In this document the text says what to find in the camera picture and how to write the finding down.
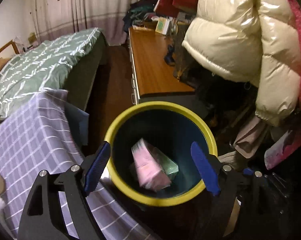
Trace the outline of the wooden bed headboard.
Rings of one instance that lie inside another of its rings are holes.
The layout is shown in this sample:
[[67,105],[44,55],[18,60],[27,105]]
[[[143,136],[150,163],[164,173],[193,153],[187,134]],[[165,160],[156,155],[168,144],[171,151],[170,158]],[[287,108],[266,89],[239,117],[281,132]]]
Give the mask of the wooden bed headboard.
[[19,54],[16,43],[11,40],[0,48],[0,58],[11,58]]

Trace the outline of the pink striped curtain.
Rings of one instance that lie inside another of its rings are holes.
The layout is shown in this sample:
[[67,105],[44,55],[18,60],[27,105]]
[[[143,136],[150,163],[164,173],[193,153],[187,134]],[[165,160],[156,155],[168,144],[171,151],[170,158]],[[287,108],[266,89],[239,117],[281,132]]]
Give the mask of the pink striped curtain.
[[90,28],[100,28],[108,45],[126,40],[123,18],[139,0],[26,0],[30,31],[39,42],[55,40]]

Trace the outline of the green white box on desk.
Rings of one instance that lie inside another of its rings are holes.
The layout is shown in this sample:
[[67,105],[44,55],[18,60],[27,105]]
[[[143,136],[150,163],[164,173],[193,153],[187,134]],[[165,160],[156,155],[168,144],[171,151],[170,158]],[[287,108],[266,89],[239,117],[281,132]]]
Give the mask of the green white box on desk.
[[169,18],[160,17],[157,22],[155,31],[162,35],[167,35],[170,31],[171,20]]

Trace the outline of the pile of dark clothes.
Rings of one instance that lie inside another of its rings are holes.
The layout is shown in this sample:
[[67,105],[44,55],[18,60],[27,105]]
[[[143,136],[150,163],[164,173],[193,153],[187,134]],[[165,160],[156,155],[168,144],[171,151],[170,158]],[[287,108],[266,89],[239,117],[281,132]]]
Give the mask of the pile of dark clothes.
[[151,22],[151,18],[156,15],[154,8],[158,0],[139,0],[130,5],[129,10],[124,16],[123,31],[129,32],[129,28],[133,25],[143,26],[144,21]]

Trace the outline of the yellow rimmed blue trash bin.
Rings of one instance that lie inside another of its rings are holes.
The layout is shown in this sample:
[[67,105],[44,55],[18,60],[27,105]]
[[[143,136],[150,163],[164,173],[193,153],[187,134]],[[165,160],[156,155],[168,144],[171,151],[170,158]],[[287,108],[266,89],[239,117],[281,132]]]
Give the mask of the yellow rimmed blue trash bin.
[[[191,157],[196,142],[204,153],[217,155],[217,145],[208,125],[195,113],[175,103],[140,103],[122,112],[109,126],[107,168],[114,185],[131,200],[156,207],[175,206],[195,198],[205,184]],[[167,157],[177,165],[171,184],[159,191],[145,189],[138,182],[133,148],[144,141],[157,158]]]

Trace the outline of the pink paper package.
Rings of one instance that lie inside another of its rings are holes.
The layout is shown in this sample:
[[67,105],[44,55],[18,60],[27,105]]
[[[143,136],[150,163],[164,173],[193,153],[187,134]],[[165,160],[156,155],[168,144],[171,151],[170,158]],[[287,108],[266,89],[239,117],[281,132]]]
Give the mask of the pink paper package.
[[158,192],[171,185],[171,180],[152,156],[147,143],[143,139],[140,139],[131,148],[131,152],[140,187]]

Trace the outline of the purple checked tablecloth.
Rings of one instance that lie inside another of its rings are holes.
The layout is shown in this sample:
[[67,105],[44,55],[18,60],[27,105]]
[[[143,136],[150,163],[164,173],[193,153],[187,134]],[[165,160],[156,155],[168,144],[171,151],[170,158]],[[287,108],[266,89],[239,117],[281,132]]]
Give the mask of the purple checked tablecloth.
[[[0,174],[6,183],[4,220],[16,238],[23,207],[41,170],[67,171],[83,161],[65,116],[67,91],[35,93],[0,125]],[[102,183],[87,202],[106,239],[153,239]]]

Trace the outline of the cream puffer jacket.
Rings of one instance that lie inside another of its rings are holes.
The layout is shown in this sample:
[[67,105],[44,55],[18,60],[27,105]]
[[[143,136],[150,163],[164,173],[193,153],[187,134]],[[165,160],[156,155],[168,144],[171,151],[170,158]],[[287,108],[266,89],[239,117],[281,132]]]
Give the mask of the cream puffer jacket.
[[198,0],[182,45],[210,72],[256,86],[255,114],[268,124],[294,111],[301,50],[288,0]]

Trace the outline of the orange wooden desk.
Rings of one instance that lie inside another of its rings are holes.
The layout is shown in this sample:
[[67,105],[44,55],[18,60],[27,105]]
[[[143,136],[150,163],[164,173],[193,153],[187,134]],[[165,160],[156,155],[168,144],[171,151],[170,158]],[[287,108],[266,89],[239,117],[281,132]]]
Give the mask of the orange wooden desk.
[[133,104],[195,93],[192,87],[179,82],[173,76],[174,68],[165,63],[170,43],[169,37],[153,30],[129,28]]

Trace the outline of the green box in bin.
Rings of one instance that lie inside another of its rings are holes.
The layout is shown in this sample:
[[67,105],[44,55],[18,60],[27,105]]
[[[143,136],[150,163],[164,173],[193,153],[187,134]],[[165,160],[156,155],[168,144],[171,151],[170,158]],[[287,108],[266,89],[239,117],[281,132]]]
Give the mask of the green box in bin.
[[179,167],[177,163],[172,161],[168,156],[163,154],[158,148],[153,148],[153,155],[157,160],[158,164],[161,166],[165,174],[172,181],[179,172]]

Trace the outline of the green patterned duvet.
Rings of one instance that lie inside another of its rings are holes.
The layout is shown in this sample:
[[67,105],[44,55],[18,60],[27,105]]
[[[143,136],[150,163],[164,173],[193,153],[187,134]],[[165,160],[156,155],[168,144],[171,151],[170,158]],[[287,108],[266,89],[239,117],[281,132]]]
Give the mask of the green patterned duvet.
[[97,68],[104,63],[101,29],[64,35],[10,58],[0,70],[0,121],[38,92],[67,90],[67,101],[86,110]]

